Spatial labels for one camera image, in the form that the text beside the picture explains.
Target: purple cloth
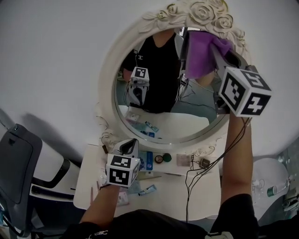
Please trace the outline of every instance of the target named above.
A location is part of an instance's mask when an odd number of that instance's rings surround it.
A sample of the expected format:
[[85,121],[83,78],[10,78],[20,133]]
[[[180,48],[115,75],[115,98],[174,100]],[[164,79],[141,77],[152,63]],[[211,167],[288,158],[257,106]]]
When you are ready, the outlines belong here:
[[225,56],[232,49],[232,43],[208,32],[192,31],[189,34],[185,76],[189,79],[197,79],[211,73],[216,68],[210,44],[213,43]]

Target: green jar lid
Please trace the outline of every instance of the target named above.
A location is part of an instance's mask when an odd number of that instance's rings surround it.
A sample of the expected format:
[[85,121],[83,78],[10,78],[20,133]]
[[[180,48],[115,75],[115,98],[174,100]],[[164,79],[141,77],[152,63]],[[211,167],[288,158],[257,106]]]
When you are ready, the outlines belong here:
[[170,154],[166,153],[166,154],[163,155],[163,160],[165,162],[170,162],[172,160],[172,157],[171,157]]

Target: white wall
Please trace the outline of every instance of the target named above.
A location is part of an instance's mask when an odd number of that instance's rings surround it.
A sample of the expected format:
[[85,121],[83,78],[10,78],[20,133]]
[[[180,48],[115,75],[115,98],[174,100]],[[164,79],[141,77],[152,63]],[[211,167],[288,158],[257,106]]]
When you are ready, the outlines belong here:
[[[104,57],[143,12],[171,0],[4,0],[0,4],[0,109],[80,161],[100,134],[93,120]],[[299,132],[295,0],[227,0],[253,62],[275,97],[253,121],[255,155],[281,151]]]

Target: ornate mirror frame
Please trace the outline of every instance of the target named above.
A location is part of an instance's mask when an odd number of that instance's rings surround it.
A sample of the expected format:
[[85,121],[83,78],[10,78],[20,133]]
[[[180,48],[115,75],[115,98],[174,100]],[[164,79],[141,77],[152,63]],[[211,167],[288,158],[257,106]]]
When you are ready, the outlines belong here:
[[230,40],[234,50],[250,64],[244,40],[245,33],[234,26],[233,17],[228,13],[228,5],[224,0],[178,0],[157,12],[145,13],[116,39],[101,68],[98,84],[99,103],[95,109],[97,122],[102,126],[100,145],[104,143],[111,148],[122,139],[136,138],[142,148],[151,151],[192,151],[204,146],[215,147],[217,139],[227,132],[228,116],[221,115],[208,127],[193,135],[165,142],[139,132],[134,133],[134,128],[122,114],[118,114],[114,96],[115,79],[127,54],[147,37],[162,30],[181,27],[200,28],[219,38]]

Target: black t-shirt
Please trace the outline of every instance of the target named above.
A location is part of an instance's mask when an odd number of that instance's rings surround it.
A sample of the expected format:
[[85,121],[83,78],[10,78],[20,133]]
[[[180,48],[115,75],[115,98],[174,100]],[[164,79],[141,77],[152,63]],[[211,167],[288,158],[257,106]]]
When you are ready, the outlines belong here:
[[152,36],[147,38],[138,54],[131,51],[122,63],[122,67],[133,71],[135,66],[149,71],[149,90],[140,108],[151,112],[170,112],[179,88],[180,60],[173,36],[162,47],[155,45]]
[[256,239],[258,224],[254,216],[251,196],[240,194],[225,201],[210,233],[197,225],[187,224],[166,215],[148,210],[136,210],[113,219],[107,230],[102,230],[93,223],[71,225],[62,239],[95,239],[101,237],[120,238],[152,237],[157,235],[194,236],[208,239],[226,233],[227,239]]

